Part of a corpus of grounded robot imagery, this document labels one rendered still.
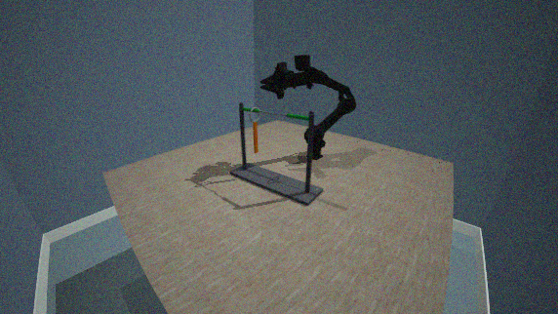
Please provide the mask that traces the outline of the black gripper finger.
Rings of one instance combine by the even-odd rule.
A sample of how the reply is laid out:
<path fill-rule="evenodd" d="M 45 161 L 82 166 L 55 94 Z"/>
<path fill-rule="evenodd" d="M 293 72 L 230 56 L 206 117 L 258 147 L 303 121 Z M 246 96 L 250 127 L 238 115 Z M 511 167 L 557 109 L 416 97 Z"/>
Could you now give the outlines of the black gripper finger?
<path fill-rule="evenodd" d="M 260 88 L 263 89 L 263 90 L 268 90 L 268 91 L 273 92 L 276 95 L 278 95 L 278 89 L 277 89 L 276 85 L 266 84 L 266 85 L 260 86 Z"/>
<path fill-rule="evenodd" d="M 278 78 L 278 74 L 276 72 L 276 69 L 274 70 L 273 74 L 271 74 L 269 77 L 265 78 L 264 80 L 262 80 L 260 82 L 262 84 L 279 85 L 279 78 Z"/>

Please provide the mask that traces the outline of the orange handle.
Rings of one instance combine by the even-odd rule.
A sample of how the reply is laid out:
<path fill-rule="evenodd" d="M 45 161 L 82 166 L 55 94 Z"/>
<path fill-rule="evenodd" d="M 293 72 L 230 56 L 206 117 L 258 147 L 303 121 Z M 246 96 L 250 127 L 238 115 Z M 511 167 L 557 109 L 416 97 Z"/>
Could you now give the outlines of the orange handle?
<path fill-rule="evenodd" d="M 251 120 L 251 119 L 252 119 L 252 111 L 253 111 L 254 109 L 258 109 L 258 108 L 257 108 L 257 107 L 254 107 L 254 108 L 251 110 L 251 112 L 250 112 L 250 122 L 253 123 L 254 152 L 255 152 L 255 153 L 258 153 L 258 128 L 257 128 L 257 121 L 259 120 L 259 117 L 258 117 L 258 119 L 257 119 L 255 122 L 253 122 L 253 121 Z"/>

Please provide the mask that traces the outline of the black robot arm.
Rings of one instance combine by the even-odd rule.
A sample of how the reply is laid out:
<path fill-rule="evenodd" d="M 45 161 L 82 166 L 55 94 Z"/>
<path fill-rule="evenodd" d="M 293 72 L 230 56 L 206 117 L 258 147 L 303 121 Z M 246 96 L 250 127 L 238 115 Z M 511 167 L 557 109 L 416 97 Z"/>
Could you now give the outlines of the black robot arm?
<path fill-rule="evenodd" d="M 346 113 L 351 113 L 356 108 L 356 100 L 350 92 L 348 86 L 329 78 L 322 70 L 311 67 L 309 55 L 295 56 L 296 70 L 303 71 L 297 73 L 299 77 L 299 86 L 307 85 L 308 89 L 313 86 L 311 83 L 322 84 L 339 92 L 339 104 L 334 112 L 329 114 L 318 126 L 313 126 L 313 153 L 312 159 L 319 160 L 323 157 L 320 155 L 321 148 L 325 146 L 323 140 L 324 134 Z M 347 98 L 344 98 L 343 95 Z"/>

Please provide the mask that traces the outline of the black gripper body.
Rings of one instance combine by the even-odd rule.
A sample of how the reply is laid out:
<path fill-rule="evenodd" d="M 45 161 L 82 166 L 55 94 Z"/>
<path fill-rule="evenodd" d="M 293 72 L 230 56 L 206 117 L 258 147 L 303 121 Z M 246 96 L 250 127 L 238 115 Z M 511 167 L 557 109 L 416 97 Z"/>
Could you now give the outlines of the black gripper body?
<path fill-rule="evenodd" d="M 277 98 L 282 99 L 285 93 L 284 90 L 292 87 L 295 89 L 296 86 L 299 85 L 299 77 L 296 73 L 294 73 L 294 71 L 291 71 L 291 74 L 288 74 L 286 64 L 283 62 L 277 63 L 277 68 L 280 70 L 280 72 L 277 72 L 279 78 L 279 85 L 276 85 L 278 89 Z"/>

